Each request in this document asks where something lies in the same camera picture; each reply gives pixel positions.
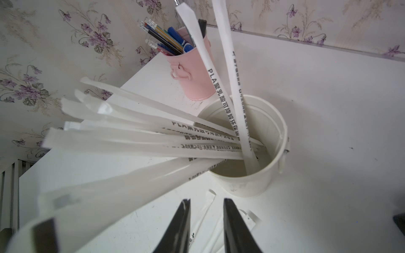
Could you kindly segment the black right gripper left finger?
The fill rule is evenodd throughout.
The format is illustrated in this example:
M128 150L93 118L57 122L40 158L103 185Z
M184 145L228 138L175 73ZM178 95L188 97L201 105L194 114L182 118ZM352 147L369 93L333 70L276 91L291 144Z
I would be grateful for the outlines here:
M188 253L191 200L181 201L161 241L153 253Z

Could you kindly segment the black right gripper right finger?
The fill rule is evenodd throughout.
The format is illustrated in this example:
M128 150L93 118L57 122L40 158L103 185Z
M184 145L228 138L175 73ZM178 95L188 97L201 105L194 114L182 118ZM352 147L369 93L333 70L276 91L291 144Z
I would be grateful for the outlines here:
M226 253L262 253L234 201L224 199L224 247Z

